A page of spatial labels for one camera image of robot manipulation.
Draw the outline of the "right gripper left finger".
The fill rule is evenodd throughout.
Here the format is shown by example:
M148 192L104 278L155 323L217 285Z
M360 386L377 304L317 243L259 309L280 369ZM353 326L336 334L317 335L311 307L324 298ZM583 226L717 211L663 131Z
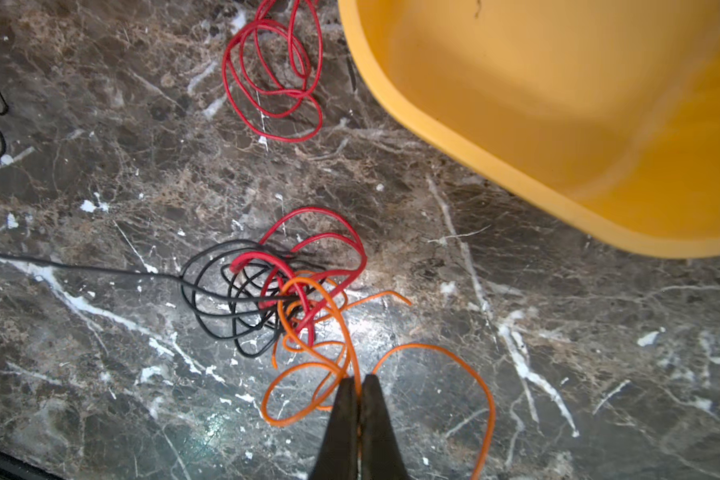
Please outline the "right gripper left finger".
M358 478L359 400L354 378L343 379L309 480Z

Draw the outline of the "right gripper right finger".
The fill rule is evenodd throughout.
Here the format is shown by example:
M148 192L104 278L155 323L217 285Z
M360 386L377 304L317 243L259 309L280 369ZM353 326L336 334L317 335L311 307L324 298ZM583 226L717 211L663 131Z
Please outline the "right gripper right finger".
M408 480L378 377L368 374L362 384L359 413L360 478Z

